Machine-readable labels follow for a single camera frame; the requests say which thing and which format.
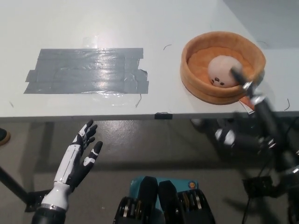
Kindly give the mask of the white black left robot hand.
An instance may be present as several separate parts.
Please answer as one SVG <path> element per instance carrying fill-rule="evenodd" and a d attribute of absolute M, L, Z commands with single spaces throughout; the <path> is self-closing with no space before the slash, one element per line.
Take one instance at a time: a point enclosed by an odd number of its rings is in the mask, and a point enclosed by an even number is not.
<path fill-rule="evenodd" d="M 76 134 L 60 162 L 54 178 L 53 189 L 44 197 L 41 207 L 52 210 L 68 210 L 69 195 L 90 172 L 103 146 L 103 142 L 98 141 L 88 156 L 81 159 L 87 147 L 95 141 L 94 135 L 97 127 L 93 120 L 90 120 Z"/>

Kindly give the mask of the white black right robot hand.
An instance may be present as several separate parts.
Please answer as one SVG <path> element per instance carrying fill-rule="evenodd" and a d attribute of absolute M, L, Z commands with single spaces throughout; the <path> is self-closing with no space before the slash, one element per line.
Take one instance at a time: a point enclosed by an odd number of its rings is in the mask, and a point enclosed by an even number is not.
<path fill-rule="evenodd" d="M 254 106 L 254 115 L 265 132 L 263 137 L 257 138 L 248 134 L 241 134 L 232 129 L 218 129 L 216 139 L 226 146 L 237 146 L 242 149 L 270 149 L 278 164 L 285 163 L 292 156 L 285 140 L 285 134 L 274 112 L 271 110 L 266 97 L 256 92 L 253 82 L 248 81 L 240 69 L 231 68 L 230 74 L 245 91 L 249 101 Z"/>

